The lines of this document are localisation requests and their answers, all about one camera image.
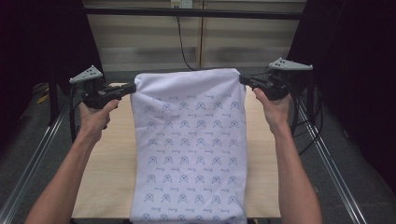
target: metal frame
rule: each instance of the metal frame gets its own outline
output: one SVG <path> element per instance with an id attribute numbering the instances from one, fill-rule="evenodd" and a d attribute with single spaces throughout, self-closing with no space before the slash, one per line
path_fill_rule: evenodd
<path id="1" fill-rule="evenodd" d="M 135 7 L 29 7 L 37 13 L 67 13 L 67 14 L 94 14 L 94 15 L 136 15 L 136 16 L 179 16 L 179 17 L 208 17 L 208 18 L 239 18 L 239 19 L 262 19 L 262 20 L 292 20 L 298 21 L 303 18 L 303 13 L 294 12 L 260 12 L 260 11 L 230 11 L 230 10 L 210 10 L 210 9 L 172 9 L 172 8 L 135 8 Z M 56 90 L 56 80 L 53 71 L 49 74 L 49 85 Z M 310 81 L 308 85 L 308 109 L 300 101 L 300 111 L 304 121 L 313 120 L 313 82 Z M 26 167 L 17 187 L 12 191 L 8 197 L 5 206 L 0 210 L 0 223 L 8 224 L 15 216 L 15 213 L 21 203 L 21 200 L 30 186 L 31 179 L 35 174 L 35 170 L 43 159 L 48 146 L 50 145 L 53 136 L 56 134 L 60 123 L 64 116 L 64 109 L 59 115 L 57 92 L 54 91 L 50 95 L 51 98 L 51 126 L 48 128 L 43 137 L 42 142 L 37 147 L 35 155 Z M 311 137 L 314 138 L 318 134 L 315 126 L 309 122 L 306 123 Z M 361 210 L 356 203 L 353 195 L 351 194 L 347 184 L 338 171 L 334 161 L 332 160 L 329 150 L 324 145 L 323 140 L 319 136 L 315 141 L 318 153 L 320 154 L 323 162 L 332 177 L 332 181 L 336 186 L 341 198 L 346 206 L 346 210 L 350 214 L 354 223 L 366 223 Z"/>

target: tabletop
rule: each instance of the tabletop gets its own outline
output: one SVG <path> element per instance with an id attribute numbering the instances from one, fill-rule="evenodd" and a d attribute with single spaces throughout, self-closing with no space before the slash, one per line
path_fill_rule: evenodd
<path id="1" fill-rule="evenodd" d="M 248 89 L 247 114 L 247 217 L 280 217 L 275 139 L 262 104 Z M 134 198 L 136 150 L 130 95 L 111 112 L 111 122 L 94 147 L 87 164 L 73 218 L 129 219 Z"/>

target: patterned fabric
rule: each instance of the patterned fabric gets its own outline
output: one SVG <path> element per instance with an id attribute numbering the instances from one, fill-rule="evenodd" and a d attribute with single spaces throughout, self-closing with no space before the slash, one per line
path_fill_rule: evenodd
<path id="1" fill-rule="evenodd" d="M 133 223 L 247 223 L 245 86 L 235 69 L 141 74 Z"/>

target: human arm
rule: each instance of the human arm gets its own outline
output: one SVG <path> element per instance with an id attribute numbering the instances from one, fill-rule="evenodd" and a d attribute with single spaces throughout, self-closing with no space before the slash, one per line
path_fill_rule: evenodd
<path id="1" fill-rule="evenodd" d="M 82 175 L 94 145 L 110 122 L 109 113 L 119 101 L 110 101 L 102 110 L 79 105 L 81 128 L 60 168 L 32 207 L 26 224 L 69 223 Z"/>
<path id="2" fill-rule="evenodd" d="M 288 124 L 290 95 L 269 101 L 259 88 L 254 89 L 262 103 L 265 119 L 276 141 L 279 179 L 279 209 L 282 223 L 322 223 L 320 206 L 301 163 Z"/>

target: black cable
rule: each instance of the black cable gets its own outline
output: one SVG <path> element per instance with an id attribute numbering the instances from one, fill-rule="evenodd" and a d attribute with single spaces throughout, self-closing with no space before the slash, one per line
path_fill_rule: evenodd
<path id="1" fill-rule="evenodd" d="M 187 63 L 186 56 L 184 55 L 183 41 L 181 40 L 180 17 L 176 17 L 176 19 L 177 19 L 177 27 L 178 27 L 178 37 L 179 37 L 179 39 L 180 39 L 181 54 L 183 55 L 184 63 L 190 68 L 191 71 L 196 71 L 195 69 L 193 69 L 193 68 Z"/>
<path id="2" fill-rule="evenodd" d="M 81 104 L 83 102 L 83 100 L 80 100 L 80 101 L 78 101 L 76 104 L 75 104 L 75 106 L 73 107 L 73 109 L 74 109 L 74 113 L 76 114 L 76 108 L 77 108 L 77 106 L 79 105 L 79 104 Z M 77 135 L 77 133 L 78 133 L 78 130 L 79 130 L 79 126 L 77 126 L 76 127 L 76 135 Z"/>
<path id="3" fill-rule="evenodd" d="M 298 154 L 302 155 L 304 152 L 306 152 L 307 149 L 309 149 L 312 144 L 314 144 L 317 141 L 317 138 L 320 136 L 320 132 L 323 128 L 323 108 L 320 106 L 320 127 L 318 130 L 318 133 L 315 135 L 314 139 L 312 139 L 311 143 L 309 143 L 308 146 L 306 146 L 303 150 L 301 150 Z"/>
<path id="4" fill-rule="evenodd" d="M 69 96 L 69 122 L 70 122 L 70 133 L 72 136 L 72 142 L 76 140 L 76 114 L 75 114 L 75 107 L 73 105 L 73 98 L 76 93 L 76 84 L 72 85 L 72 88 L 70 90 L 70 96 Z"/>
<path id="5" fill-rule="evenodd" d="M 317 99 L 317 106 L 316 106 L 315 113 L 314 113 L 314 119 L 316 119 L 318 113 L 319 113 L 319 112 L 321 111 L 321 109 L 322 109 L 322 107 L 321 107 L 322 96 L 319 94 L 318 91 L 317 91 L 317 95 L 318 95 L 318 99 Z M 298 126 L 300 126 L 300 125 L 302 125 L 302 124 L 306 124 L 307 122 L 309 122 L 309 120 L 305 120 L 305 121 L 299 122 L 299 123 L 296 124 L 296 126 L 298 127 Z M 306 129 L 306 130 L 303 131 L 302 133 L 298 133 L 298 134 L 294 135 L 293 138 L 298 137 L 298 136 L 300 136 L 300 135 L 303 135 L 304 133 L 307 133 L 307 132 L 308 132 L 308 130 Z"/>
<path id="6" fill-rule="evenodd" d="M 291 98 L 293 99 L 293 104 L 294 104 L 294 116 L 293 116 L 293 121 L 290 126 L 290 131 L 291 131 L 291 136 L 294 135 L 296 128 L 297 128 L 297 120 L 298 120 L 298 101 L 297 101 L 297 90 L 295 90 L 291 85 L 288 84 L 288 89 L 291 95 Z"/>

